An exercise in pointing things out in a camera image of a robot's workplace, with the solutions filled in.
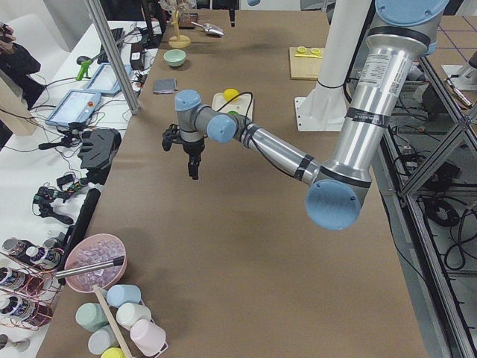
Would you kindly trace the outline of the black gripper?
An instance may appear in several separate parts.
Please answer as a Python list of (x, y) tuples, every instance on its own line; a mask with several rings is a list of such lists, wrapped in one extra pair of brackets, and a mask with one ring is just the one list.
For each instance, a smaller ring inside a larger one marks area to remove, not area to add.
[(189, 155), (188, 172), (193, 180), (199, 179), (201, 154), (205, 149), (204, 138), (195, 142), (184, 142), (183, 150)]

